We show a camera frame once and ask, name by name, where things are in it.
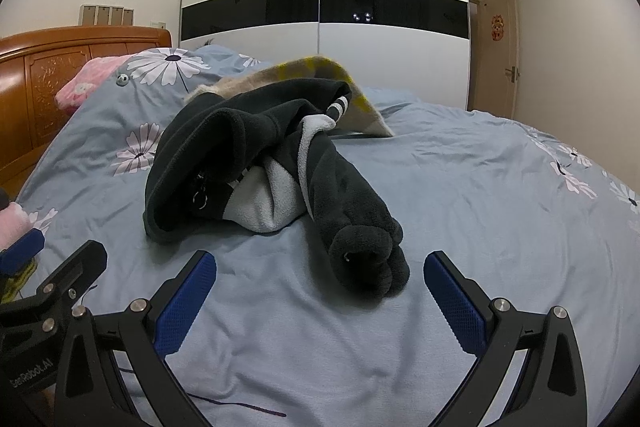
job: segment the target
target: pink pillow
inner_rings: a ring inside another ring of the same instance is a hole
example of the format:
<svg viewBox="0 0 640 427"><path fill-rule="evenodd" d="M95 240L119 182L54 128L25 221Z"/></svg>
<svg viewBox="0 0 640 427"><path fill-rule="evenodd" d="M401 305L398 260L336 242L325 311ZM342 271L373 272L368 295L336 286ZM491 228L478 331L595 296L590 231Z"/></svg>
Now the pink pillow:
<svg viewBox="0 0 640 427"><path fill-rule="evenodd" d="M0 210L0 251L9 248L33 228L28 214L18 203Z"/></svg>
<svg viewBox="0 0 640 427"><path fill-rule="evenodd" d="M99 57L89 60L73 79L56 94L56 105L69 116L103 83L113 71L133 55Z"/></svg>

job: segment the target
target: wrinkled sheet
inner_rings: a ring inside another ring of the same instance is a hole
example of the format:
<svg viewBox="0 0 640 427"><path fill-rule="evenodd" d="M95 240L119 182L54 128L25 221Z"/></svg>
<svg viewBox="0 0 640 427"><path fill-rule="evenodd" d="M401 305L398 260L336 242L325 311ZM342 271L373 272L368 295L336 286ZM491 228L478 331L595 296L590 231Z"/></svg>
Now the wrinkled sheet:
<svg viewBox="0 0 640 427"><path fill-rule="evenodd" d="M142 212L159 133L188 90L261 67L219 46L183 59L172 72L132 57L53 141L18 197L46 230L23 295L87 239L109 254L84 298L94 314L149 298L196 250L208 250L218 264L216 283L167 362L188 393L271 411L194 399L210 422L424 426L474 361L422 279L425 256L444 250L490 297L523 311L567 308L589 425L604 418L640 363L640 216L632 190L521 124L366 89L397 136L337 136L335 143L402 224L412 275L399 296L377 305L354 301L335 282L306 215L269 235L211 223L181 243L156 245L145 236ZM116 85L119 73L129 75L127 85ZM130 368L126 357L119 361ZM485 423L499 416L518 371L514 363ZM135 378L124 378L143 418L157 422Z"/></svg>

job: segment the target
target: wooden headboard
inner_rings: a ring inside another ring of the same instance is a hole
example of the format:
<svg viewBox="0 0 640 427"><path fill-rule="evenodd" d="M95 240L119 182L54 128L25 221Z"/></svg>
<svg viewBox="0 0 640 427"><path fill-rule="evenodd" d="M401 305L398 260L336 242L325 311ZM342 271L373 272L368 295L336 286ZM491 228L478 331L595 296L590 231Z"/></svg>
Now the wooden headboard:
<svg viewBox="0 0 640 427"><path fill-rule="evenodd" d="M54 96L92 58L170 47L167 30L69 26L0 39L0 185L17 195L68 116Z"/></svg>

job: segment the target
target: metal screw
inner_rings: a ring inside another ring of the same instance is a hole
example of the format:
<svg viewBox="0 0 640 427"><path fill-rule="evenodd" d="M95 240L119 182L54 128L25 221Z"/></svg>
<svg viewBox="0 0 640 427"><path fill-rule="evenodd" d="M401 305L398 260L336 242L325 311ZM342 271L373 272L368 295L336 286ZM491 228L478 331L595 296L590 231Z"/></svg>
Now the metal screw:
<svg viewBox="0 0 640 427"><path fill-rule="evenodd" d="M73 308L71 310L71 314L76 318L79 319L80 317L82 317L84 314L86 313L86 308L84 306L82 306L82 304L80 304L79 306L76 306L75 308Z"/></svg>
<svg viewBox="0 0 640 427"><path fill-rule="evenodd" d="M45 320L42 323L42 331L44 331L45 333L49 333L49 331L51 331L55 326L56 326L55 320L49 317L47 320Z"/></svg>
<svg viewBox="0 0 640 427"><path fill-rule="evenodd" d="M129 308L132 312L141 312L146 308L145 299L136 299L130 305Z"/></svg>
<svg viewBox="0 0 640 427"><path fill-rule="evenodd" d="M568 313L564 308L562 308L562 306L556 306L554 308L554 315L559 319L565 319Z"/></svg>
<svg viewBox="0 0 640 427"><path fill-rule="evenodd" d="M495 299L494 307L499 312L508 312L511 309L511 303L507 299Z"/></svg>

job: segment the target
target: white fleece lining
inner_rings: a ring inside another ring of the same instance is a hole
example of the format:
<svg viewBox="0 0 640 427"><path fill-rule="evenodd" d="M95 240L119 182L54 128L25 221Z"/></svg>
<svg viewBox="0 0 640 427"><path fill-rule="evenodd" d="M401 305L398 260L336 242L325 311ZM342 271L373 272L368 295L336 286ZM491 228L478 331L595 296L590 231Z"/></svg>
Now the white fleece lining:
<svg viewBox="0 0 640 427"><path fill-rule="evenodd" d="M300 189L302 197L305 200L306 211L314 218L311 213L311 204L309 202L309 187L306 179L306 160L309 156L309 147L311 140L321 131L331 131L335 127L335 120L326 114L310 114L302 119L302 137L300 138L300 147L298 148L298 180L300 181Z"/></svg>
<svg viewBox="0 0 640 427"><path fill-rule="evenodd" d="M236 182L222 219L258 233L275 232L305 212L301 189L293 176L270 156Z"/></svg>

